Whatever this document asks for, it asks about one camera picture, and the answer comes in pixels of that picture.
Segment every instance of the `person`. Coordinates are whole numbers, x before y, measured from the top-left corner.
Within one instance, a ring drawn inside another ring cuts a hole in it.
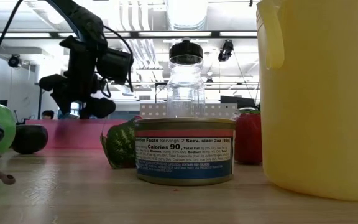
[[[55,116],[55,112],[51,110],[42,112],[42,119],[53,119],[54,116]]]

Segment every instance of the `security camera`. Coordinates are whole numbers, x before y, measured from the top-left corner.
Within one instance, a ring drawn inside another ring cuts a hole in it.
[[[7,64],[12,68],[20,68],[22,66],[22,60],[19,54],[12,54]]]

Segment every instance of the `can lid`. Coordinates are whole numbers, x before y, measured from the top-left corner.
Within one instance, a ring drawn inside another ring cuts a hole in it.
[[[231,119],[221,118],[158,118],[158,119],[138,119],[135,120],[137,124],[147,123],[183,123],[183,122],[194,122],[194,123],[224,123],[224,124],[235,124],[236,122]]]
[[[183,38],[182,43],[175,44],[169,50],[169,59],[180,65],[194,65],[203,61],[203,48],[190,39]]]

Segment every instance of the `container handle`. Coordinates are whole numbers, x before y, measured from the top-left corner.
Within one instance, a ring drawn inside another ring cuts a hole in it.
[[[257,7],[266,30],[266,66],[268,69],[281,68],[285,59],[284,41],[274,3],[271,0],[263,0]]]

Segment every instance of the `black jar lid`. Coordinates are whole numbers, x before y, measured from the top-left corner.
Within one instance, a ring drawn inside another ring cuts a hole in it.
[[[183,38],[182,43],[175,44],[169,50],[169,59],[179,65],[194,65],[203,61],[203,48]]]

